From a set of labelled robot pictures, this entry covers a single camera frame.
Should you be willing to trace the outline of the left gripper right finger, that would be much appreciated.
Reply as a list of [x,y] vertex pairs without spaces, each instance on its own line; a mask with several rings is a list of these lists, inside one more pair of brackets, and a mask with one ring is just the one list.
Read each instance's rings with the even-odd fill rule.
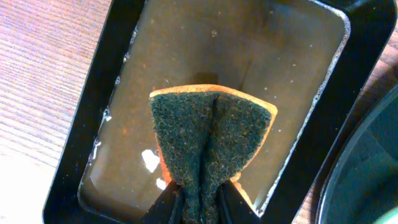
[[261,224],[261,219],[230,180],[218,188],[216,204],[220,224]]

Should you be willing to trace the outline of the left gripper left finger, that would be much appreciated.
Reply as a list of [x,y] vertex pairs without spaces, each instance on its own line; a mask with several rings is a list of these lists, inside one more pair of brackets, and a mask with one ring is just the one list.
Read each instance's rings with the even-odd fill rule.
[[147,213],[142,224],[180,224],[183,212],[183,189],[171,181]]

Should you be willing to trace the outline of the orange green scrub sponge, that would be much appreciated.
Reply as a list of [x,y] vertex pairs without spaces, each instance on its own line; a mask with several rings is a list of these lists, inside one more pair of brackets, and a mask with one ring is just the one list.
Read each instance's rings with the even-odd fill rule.
[[276,106],[210,84],[155,90],[149,98],[162,175],[183,191],[182,221],[217,223],[216,191],[257,156]]

